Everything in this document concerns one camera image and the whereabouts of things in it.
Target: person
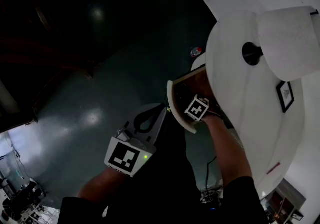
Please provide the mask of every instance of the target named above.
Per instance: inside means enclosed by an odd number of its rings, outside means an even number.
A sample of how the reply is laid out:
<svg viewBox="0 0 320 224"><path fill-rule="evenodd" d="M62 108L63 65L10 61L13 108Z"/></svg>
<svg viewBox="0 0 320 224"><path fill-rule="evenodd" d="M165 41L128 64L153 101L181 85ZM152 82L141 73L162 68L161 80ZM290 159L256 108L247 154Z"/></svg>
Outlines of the person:
<svg viewBox="0 0 320 224"><path fill-rule="evenodd" d="M133 177L106 168L89 181L77 198L62 201L59 224L189 221L267 224L246 154L223 120L203 118L213 139L223 180L223 201L210 211L201 204L201 192L186 156L185 131L172 114L156 142L157 152ZM108 207L107 215L103 212Z"/></svg>

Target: white toilet paper roll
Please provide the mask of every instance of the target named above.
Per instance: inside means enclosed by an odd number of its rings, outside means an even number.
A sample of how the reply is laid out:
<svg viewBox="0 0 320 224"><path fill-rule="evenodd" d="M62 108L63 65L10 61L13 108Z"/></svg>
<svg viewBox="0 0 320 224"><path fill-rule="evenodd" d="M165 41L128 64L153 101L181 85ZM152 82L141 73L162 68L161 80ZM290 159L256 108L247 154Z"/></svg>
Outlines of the white toilet paper roll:
<svg viewBox="0 0 320 224"><path fill-rule="evenodd" d="M320 70L320 47L314 30L319 17L312 7L268 11L261 15L258 36L263 55L282 81L293 81ZM320 35L320 24L317 34Z"/></svg>

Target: dark floor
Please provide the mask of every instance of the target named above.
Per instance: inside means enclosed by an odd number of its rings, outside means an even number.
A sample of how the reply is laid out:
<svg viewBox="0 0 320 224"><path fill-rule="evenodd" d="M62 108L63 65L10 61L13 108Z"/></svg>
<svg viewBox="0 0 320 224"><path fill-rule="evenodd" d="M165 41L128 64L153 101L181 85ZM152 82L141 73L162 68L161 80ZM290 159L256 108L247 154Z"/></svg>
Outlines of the dark floor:
<svg viewBox="0 0 320 224"><path fill-rule="evenodd" d="M60 208L64 197L75 196L85 182L105 168L110 138L130 111L149 103L167 104L167 81L190 71L191 49L206 46L216 23L202 0L139 0L137 3L143 5L134 7L133 1L128 3L134 15L121 11L128 27L121 22L114 32L117 36L106 47L112 38L108 27L111 13L104 0L92 0L87 15L97 28L96 34L92 32L95 46L112 49L112 54L93 79L75 73L64 81L39 113L38 123L9 132L27 174L48 191L47 206ZM5 139L5 135L0 137L0 145L7 143ZM186 141L187 157L201 189L207 162L215 156L205 125L200 124L195 135L186 132ZM12 153L0 162L1 171L16 187L28 181L19 177L20 172L27 177L23 166L20 168ZM210 170L212 184L219 172L215 163Z"/></svg>

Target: framed picture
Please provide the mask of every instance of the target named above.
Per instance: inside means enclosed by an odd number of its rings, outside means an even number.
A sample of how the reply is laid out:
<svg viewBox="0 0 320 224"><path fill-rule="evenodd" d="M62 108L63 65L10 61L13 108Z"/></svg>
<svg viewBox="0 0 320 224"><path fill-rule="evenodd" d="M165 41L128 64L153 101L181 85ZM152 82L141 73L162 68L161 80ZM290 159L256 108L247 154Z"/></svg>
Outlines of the framed picture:
<svg viewBox="0 0 320 224"><path fill-rule="evenodd" d="M282 111L283 113L286 113L295 101L290 82L281 81L281 83L276 87L276 91L279 95Z"/></svg>
<svg viewBox="0 0 320 224"><path fill-rule="evenodd" d="M299 211L297 211L297 210L294 211L294 213L292 214L291 217L294 218L294 219L297 220L297 221L301 221L301 220L304 218L304 216L302 215L302 213L299 212Z"/></svg>

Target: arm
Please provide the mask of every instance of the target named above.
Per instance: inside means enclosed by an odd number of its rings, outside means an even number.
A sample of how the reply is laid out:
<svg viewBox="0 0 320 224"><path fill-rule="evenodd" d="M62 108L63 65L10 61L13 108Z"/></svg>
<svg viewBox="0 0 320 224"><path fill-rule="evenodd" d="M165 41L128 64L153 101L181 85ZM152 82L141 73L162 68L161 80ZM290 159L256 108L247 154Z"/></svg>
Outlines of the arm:
<svg viewBox="0 0 320 224"><path fill-rule="evenodd" d="M224 122L215 115L205 116L203 121L213 139L224 187L237 178L252 177L245 151L229 133Z"/></svg>
<svg viewBox="0 0 320 224"><path fill-rule="evenodd" d="M107 207L110 199L126 178L126 175L112 168L107 168L90 180L80 190L77 197L86 199L92 204L103 204Z"/></svg>

